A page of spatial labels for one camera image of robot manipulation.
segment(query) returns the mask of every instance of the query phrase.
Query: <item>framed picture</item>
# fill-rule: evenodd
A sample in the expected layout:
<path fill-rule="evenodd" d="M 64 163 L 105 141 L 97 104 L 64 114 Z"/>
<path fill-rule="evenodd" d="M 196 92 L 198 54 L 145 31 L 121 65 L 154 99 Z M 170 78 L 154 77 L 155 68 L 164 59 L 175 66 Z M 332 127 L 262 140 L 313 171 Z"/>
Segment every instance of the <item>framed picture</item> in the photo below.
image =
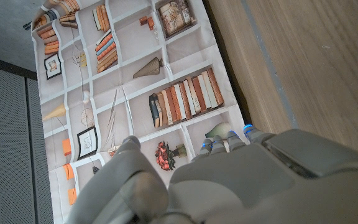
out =
<path fill-rule="evenodd" d="M 47 71 L 47 80 L 62 74 L 62 64 L 60 63 L 59 54 L 55 54 L 45 59 L 45 69 Z"/>
<path fill-rule="evenodd" d="M 98 150 L 98 135 L 94 126 L 77 134 L 77 137 L 78 145 L 80 146 L 78 160 L 96 154 L 96 150 Z"/>

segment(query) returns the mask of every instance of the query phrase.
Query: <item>orange card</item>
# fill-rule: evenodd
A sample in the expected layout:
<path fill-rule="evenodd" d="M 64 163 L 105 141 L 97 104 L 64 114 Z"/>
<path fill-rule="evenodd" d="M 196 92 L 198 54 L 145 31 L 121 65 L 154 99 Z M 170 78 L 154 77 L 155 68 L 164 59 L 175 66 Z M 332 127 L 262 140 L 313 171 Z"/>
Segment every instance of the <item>orange card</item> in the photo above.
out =
<path fill-rule="evenodd" d="M 74 178 L 74 171 L 73 171 L 73 168 L 71 167 L 71 165 L 65 164 L 65 165 L 63 165 L 63 168 L 65 169 L 67 180 Z"/>
<path fill-rule="evenodd" d="M 71 145 L 69 139 L 63 140 L 63 153 L 65 154 L 65 156 L 71 154 Z"/>
<path fill-rule="evenodd" d="M 76 199 L 77 199 L 77 193 L 75 192 L 75 188 L 68 189 L 68 203 L 70 205 L 73 205 Z"/>

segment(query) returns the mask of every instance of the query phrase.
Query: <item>gray wall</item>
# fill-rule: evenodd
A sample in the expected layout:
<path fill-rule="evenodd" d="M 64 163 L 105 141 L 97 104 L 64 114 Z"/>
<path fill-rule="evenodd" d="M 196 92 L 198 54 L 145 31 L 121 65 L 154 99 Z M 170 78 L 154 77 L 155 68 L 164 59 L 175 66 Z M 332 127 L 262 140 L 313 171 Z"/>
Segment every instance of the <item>gray wall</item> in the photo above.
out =
<path fill-rule="evenodd" d="M 2 70 L 0 223 L 53 223 L 37 81 Z"/>

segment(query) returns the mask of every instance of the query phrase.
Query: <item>floor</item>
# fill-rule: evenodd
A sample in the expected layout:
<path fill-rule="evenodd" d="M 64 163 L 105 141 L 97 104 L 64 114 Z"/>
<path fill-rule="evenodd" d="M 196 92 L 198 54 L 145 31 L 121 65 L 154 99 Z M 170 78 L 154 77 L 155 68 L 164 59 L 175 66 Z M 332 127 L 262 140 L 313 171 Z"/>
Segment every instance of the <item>floor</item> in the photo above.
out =
<path fill-rule="evenodd" d="M 358 150 L 358 1 L 205 2 L 255 126 Z"/>
<path fill-rule="evenodd" d="M 30 22 L 45 0 L 0 0 L 0 60 L 35 71 Z"/>

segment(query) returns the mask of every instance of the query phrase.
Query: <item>wooden surface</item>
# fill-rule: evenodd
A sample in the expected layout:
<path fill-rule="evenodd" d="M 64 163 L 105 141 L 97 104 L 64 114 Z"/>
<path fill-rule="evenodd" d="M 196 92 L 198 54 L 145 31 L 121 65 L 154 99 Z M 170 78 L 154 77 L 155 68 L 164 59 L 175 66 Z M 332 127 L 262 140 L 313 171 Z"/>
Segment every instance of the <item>wooden surface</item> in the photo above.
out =
<path fill-rule="evenodd" d="M 252 122 L 292 127 L 241 0 L 207 0 Z M 299 128 L 358 150 L 358 1 L 246 1 Z"/>

